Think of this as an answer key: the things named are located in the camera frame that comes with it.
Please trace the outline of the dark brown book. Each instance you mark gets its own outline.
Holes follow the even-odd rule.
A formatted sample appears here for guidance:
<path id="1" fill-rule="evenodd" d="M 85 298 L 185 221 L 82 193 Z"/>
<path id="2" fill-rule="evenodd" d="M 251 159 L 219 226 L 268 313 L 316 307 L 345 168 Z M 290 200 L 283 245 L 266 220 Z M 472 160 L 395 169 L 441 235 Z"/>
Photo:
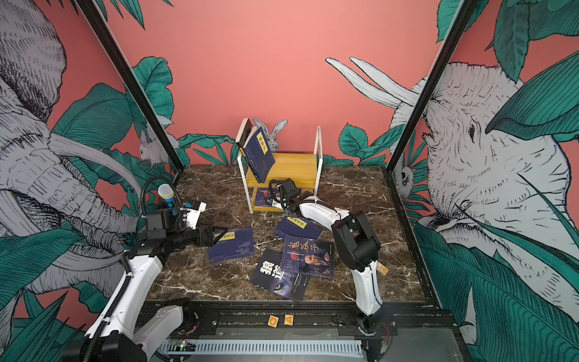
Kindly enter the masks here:
<path id="1" fill-rule="evenodd" d="M 245 118 L 241 122 L 238 134 L 235 139 L 235 143 L 239 149 L 240 155 L 246 161 L 247 166 L 250 170 L 253 170 L 252 161 L 250 161 L 247 153 L 244 151 L 245 143 L 250 138 L 250 134 L 253 130 L 253 124 L 249 118 Z"/>

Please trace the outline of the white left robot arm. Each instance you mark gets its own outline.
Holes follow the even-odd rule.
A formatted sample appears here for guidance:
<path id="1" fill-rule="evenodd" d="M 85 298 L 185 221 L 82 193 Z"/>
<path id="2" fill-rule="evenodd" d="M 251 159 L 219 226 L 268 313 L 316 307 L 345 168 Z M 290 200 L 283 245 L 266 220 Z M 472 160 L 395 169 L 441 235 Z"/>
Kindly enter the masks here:
<path id="1" fill-rule="evenodd" d="M 84 339 L 72 341 L 63 350 L 63 361 L 148 361 L 172 335 L 189 337 L 213 331 L 215 312 L 199 312 L 187 298 L 158 305 L 152 317 L 137 325 L 146 297 L 168 257 L 190 244 L 214 245 L 226 228 L 210 226 L 182 231 L 146 232 L 143 239 L 121 257 L 124 277 L 111 300 L 89 328 Z"/>

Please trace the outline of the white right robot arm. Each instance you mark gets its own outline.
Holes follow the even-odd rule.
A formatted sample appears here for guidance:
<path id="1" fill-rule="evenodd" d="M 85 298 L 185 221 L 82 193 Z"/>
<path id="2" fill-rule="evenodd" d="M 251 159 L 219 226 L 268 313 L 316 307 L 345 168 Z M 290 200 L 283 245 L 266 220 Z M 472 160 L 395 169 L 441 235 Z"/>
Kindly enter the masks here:
<path id="1" fill-rule="evenodd" d="M 272 205 L 285 211 L 286 220 L 295 228 L 305 231 L 319 224 L 334 237 L 334 241 L 329 242 L 286 232 L 280 260 L 267 261 L 258 268 L 259 275 L 277 280 L 270 289 L 288 298 L 291 278 L 295 281 L 305 276 L 333 278 L 338 256 L 351 270 L 359 313 L 364 318 L 377 315 L 382 307 L 377 278 L 381 244 L 367 216 L 327 204 L 316 195 L 303 192 L 291 179 L 273 179 L 268 184 L 268 194 Z"/>

